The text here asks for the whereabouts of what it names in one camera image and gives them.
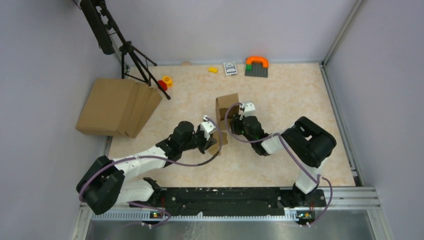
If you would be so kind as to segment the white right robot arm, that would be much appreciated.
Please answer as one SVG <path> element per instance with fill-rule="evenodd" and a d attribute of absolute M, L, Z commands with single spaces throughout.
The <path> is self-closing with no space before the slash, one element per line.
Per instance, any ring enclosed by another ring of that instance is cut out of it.
<path fill-rule="evenodd" d="M 286 150 L 301 169 L 293 185 L 293 200 L 307 206 L 319 185 L 318 176 L 327 158 L 337 146 L 332 134 L 309 118 L 302 116 L 282 132 L 266 133 L 256 116 L 235 114 L 229 123 L 231 133 L 242 135 L 256 154 L 269 156 Z"/>

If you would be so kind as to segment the brown cardboard box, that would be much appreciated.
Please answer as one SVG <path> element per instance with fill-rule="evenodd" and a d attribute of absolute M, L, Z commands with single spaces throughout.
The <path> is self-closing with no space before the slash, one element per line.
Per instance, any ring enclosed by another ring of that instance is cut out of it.
<path fill-rule="evenodd" d="M 228 119 L 226 117 L 226 113 L 228 109 L 235 103 L 239 102 L 239 95 L 238 93 L 232 93 L 228 95 L 219 96 L 215 99 L 215 116 L 216 116 L 216 123 L 219 127 L 219 132 L 222 134 L 222 146 L 228 144 L 228 131 L 226 128 L 226 123 L 228 126 L 231 125 L 232 120 Z M 208 152 L 211 155 L 214 155 L 218 149 L 219 145 L 221 143 L 219 132 L 215 131 L 212 134 L 212 138 L 217 141 L 216 144 L 212 145 Z"/>

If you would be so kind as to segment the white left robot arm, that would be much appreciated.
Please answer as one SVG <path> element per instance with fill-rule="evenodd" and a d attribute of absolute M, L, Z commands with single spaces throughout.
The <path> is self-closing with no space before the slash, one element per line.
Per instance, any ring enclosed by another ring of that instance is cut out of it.
<path fill-rule="evenodd" d="M 209 117 L 194 127 L 189 121 L 181 121 L 172 134 L 145 151 L 121 158 L 98 157 L 76 186 L 78 199 L 86 203 L 97 215 L 116 204 L 144 202 L 154 207 L 160 202 L 160 193 L 151 180 L 130 184 L 129 180 L 156 169 L 163 169 L 179 162 L 183 152 L 199 150 L 202 154 L 217 143 L 213 134 L 218 125 Z"/>

